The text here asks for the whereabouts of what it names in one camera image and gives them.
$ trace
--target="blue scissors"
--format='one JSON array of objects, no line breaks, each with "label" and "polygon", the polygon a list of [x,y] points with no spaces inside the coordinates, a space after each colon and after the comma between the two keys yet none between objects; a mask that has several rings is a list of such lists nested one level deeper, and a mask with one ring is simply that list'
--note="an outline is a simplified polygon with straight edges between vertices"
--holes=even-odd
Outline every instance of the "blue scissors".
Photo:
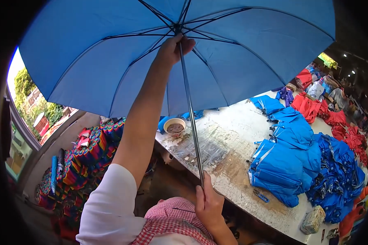
[{"label": "blue scissors", "polygon": [[258,189],[254,189],[254,194],[262,199],[264,202],[269,202],[269,199],[261,194]]}]

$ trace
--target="white sleeve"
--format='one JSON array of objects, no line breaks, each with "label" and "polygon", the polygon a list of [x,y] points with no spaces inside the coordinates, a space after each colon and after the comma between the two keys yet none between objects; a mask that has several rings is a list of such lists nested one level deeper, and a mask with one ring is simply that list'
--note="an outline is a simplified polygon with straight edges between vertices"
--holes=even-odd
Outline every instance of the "white sleeve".
[{"label": "white sleeve", "polygon": [[101,184],[87,200],[76,239],[81,244],[128,244],[146,220],[135,217],[137,186],[123,166],[110,164]]}]

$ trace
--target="umbrella handle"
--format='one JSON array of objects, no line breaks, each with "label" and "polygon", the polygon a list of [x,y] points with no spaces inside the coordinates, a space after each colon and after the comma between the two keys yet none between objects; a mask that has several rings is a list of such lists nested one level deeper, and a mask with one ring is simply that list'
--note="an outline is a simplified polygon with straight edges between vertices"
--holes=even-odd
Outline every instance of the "umbrella handle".
[{"label": "umbrella handle", "polygon": [[192,134],[193,134],[193,142],[194,142],[194,145],[195,145],[196,160],[198,162],[199,178],[201,179],[201,185],[203,187],[202,159],[201,159],[201,153],[200,153],[200,148],[199,148],[198,133],[196,131],[195,117],[193,115],[193,110],[192,110],[190,86],[188,84],[187,70],[185,68],[184,54],[183,54],[183,49],[182,49],[182,46],[181,46],[181,42],[179,42],[178,44],[180,46],[181,66],[182,66],[182,69],[183,69],[184,86],[185,86],[185,92],[186,92],[186,95],[187,95],[188,109],[190,111],[191,128],[192,128]]}]

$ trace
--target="white table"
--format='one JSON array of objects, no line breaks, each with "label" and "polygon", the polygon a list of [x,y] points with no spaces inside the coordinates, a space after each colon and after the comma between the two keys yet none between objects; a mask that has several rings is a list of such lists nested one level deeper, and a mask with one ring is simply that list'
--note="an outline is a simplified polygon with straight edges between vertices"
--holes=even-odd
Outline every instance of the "white table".
[{"label": "white table", "polygon": [[[264,94],[274,98],[276,92]],[[326,240],[329,230],[337,228],[338,224],[323,223],[316,234],[302,233],[300,225],[306,213],[312,210],[305,194],[299,195],[298,206],[288,208],[266,190],[261,192],[270,200],[269,203],[253,193],[246,160],[255,152],[255,141],[270,138],[272,123],[266,120],[266,116],[248,100],[220,108],[220,111],[205,110],[204,116],[196,121],[203,169],[211,175],[214,188],[247,213],[300,242],[320,244],[323,229]],[[314,133],[332,135],[331,127],[320,118],[316,118],[311,127]],[[181,138],[173,139],[168,134],[157,132],[155,139],[199,177],[189,121]]]}]

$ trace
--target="umbrella canopy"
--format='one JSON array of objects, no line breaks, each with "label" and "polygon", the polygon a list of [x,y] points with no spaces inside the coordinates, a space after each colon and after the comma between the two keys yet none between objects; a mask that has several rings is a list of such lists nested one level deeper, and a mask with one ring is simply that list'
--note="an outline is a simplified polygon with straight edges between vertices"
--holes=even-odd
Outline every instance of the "umbrella canopy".
[{"label": "umbrella canopy", "polygon": [[[335,40],[331,0],[50,1],[19,45],[47,101],[126,116],[161,43],[182,32],[193,110],[229,106],[287,84]],[[182,64],[162,115],[188,111]]]}]

